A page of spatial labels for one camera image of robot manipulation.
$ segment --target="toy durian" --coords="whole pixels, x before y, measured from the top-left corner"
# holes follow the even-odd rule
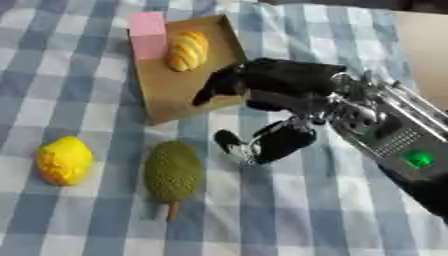
[[[47,182],[63,186],[80,182],[93,163],[93,153],[78,138],[62,137],[42,146],[36,154],[37,167]]]
[[[181,141],[157,145],[145,163],[146,187],[157,201],[169,204],[167,221],[176,217],[180,201],[194,193],[202,176],[195,150]]]
[[[193,70],[207,60],[208,39],[202,32],[184,32],[170,43],[167,61],[175,71]]]

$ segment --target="fruit stem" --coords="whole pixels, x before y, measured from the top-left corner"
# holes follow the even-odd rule
[[[168,209],[168,216],[166,217],[166,221],[170,222],[174,220],[179,212],[180,203],[178,201],[170,202]]]

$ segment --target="table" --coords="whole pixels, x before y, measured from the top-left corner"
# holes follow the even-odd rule
[[[421,94],[442,109],[448,109],[448,36],[437,28],[447,15],[396,12],[397,31]]]
[[[0,255],[445,255],[448,233],[329,127],[311,147],[239,168],[211,142],[249,138],[287,113],[232,107],[156,127],[125,28],[133,11],[168,20],[224,12],[249,57],[369,67],[412,86],[389,11],[210,1],[0,3]],[[95,152],[75,187],[44,183],[35,149],[77,135]],[[167,225],[141,184],[150,148],[178,138],[206,166],[202,190]]]

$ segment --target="yellow ball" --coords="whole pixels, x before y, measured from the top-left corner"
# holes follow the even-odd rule
[[[93,163],[93,153],[78,138],[67,136],[38,149],[40,174],[53,185],[75,185]]]

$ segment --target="croissant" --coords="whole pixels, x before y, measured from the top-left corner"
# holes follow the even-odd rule
[[[208,39],[202,32],[184,32],[173,38],[168,66],[175,71],[193,70],[207,61]]]

